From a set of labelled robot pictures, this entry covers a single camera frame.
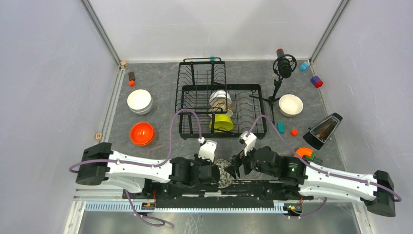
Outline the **pink floral bowl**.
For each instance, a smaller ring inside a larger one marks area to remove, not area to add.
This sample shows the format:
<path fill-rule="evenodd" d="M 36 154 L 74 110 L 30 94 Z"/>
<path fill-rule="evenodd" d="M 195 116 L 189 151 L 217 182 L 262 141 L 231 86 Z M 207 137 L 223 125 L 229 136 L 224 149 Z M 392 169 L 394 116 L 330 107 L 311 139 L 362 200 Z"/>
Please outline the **pink floral bowl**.
<path fill-rule="evenodd" d="M 230 186 L 233 181 L 234 177 L 228 173 L 225 169 L 227 169 L 229 166 L 231 166 L 231 163 L 225 159 L 217 159 L 214 164 L 219 168 L 220 171 L 220 179 L 218 181 L 218 188 L 226 188 Z"/>

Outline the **lime green bowl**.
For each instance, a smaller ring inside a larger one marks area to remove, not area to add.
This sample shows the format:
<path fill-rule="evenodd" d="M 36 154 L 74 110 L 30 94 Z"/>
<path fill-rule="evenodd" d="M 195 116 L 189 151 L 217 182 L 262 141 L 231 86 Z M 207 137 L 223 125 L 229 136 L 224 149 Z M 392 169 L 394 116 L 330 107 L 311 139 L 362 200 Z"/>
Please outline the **lime green bowl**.
<path fill-rule="evenodd" d="M 213 121 L 210 121 L 209 128 L 215 129 L 218 132 L 221 132 L 222 130 L 229 132 L 234 128 L 234 124 L 231 117 L 224 114 L 218 114 L 215 115 Z"/>

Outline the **patterned cream bowl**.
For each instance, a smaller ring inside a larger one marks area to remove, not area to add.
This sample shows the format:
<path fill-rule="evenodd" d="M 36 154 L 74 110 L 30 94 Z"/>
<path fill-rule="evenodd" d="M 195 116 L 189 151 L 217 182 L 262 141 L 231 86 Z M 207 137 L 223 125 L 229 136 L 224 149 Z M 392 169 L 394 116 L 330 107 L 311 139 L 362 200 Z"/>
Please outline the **patterned cream bowl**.
<path fill-rule="evenodd" d="M 210 111 L 213 113 L 221 112 L 221 115 L 226 115 L 228 117 L 233 116 L 233 111 L 231 105 L 226 102 L 216 102 L 210 108 Z"/>

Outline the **black wire dish rack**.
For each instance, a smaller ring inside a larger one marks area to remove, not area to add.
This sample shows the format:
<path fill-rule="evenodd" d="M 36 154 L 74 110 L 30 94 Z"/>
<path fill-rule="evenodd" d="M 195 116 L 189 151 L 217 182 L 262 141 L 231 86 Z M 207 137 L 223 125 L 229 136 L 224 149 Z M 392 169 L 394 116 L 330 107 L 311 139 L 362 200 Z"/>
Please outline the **black wire dish rack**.
<path fill-rule="evenodd" d="M 221 58 L 186 58 L 179 63 L 175 111 L 183 139 L 239 137 L 264 114 L 261 86 L 257 83 L 230 84 Z"/>

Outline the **orange bowl rack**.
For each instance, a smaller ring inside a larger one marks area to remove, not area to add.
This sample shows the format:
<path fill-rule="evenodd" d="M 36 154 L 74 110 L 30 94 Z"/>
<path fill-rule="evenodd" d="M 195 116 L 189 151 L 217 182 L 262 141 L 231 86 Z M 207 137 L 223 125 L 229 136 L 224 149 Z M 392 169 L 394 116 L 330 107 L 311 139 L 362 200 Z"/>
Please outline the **orange bowl rack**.
<path fill-rule="evenodd" d="M 146 146 L 152 143 L 155 137 L 153 126 L 148 122 L 139 122 L 130 130 L 130 139 L 137 146 Z"/>

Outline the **beige ceramic bowl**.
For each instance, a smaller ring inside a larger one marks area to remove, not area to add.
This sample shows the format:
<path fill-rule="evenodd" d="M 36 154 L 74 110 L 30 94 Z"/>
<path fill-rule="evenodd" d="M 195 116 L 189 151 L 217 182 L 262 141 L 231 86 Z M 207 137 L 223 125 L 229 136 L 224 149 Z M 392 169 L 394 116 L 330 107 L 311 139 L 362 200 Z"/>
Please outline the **beige ceramic bowl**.
<path fill-rule="evenodd" d="M 279 99 L 279 108 L 282 115 L 294 117 L 302 112 L 303 102 L 295 95 L 286 94 Z"/>

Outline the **white bowl grey rim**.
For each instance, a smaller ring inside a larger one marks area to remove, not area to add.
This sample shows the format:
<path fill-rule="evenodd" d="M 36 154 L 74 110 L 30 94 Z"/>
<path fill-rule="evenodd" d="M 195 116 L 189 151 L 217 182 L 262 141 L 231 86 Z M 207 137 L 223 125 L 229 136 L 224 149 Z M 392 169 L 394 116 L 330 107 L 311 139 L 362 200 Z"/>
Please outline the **white bowl grey rim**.
<path fill-rule="evenodd" d="M 138 114 L 138 115 L 145 115 L 145 114 L 147 114 L 151 109 L 152 109 L 152 104 L 151 104 L 151 105 L 148 105 L 146 108 L 141 109 L 141 110 L 135 110 L 135 109 L 130 108 L 130 110 L 131 110 L 132 112 L 134 112 L 134 113 L 136 113 L 136 114 Z"/>

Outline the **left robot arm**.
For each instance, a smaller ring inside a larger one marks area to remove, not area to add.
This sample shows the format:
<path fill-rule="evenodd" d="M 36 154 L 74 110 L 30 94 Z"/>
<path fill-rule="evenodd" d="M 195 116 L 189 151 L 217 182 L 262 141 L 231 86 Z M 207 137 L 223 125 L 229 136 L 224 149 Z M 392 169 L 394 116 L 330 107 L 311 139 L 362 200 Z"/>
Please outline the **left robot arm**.
<path fill-rule="evenodd" d="M 111 143 L 102 142 L 84 150 L 82 161 L 70 168 L 77 174 L 77 184 L 114 185 L 145 199 L 153 192 L 150 182 L 193 187 L 217 185 L 220 180 L 218 166 L 209 159 L 139 158 L 113 151 L 111 147 Z"/>

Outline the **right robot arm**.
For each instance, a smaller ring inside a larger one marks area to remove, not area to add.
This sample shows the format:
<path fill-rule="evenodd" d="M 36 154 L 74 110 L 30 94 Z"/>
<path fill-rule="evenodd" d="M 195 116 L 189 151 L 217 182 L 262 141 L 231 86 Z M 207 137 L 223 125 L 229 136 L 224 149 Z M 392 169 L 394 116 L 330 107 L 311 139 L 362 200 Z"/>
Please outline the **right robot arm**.
<path fill-rule="evenodd" d="M 224 170 L 234 178 L 256 171 L 281 182 L 282 195 L 295 197 L 326 197 L 361 202 L 371 213 L 395 216 L 394 184 L 381 170 L 374 174 L 358 174 L 327 168 L 298 157 L 281 156 L 265 146 L 234 155 Z"/>

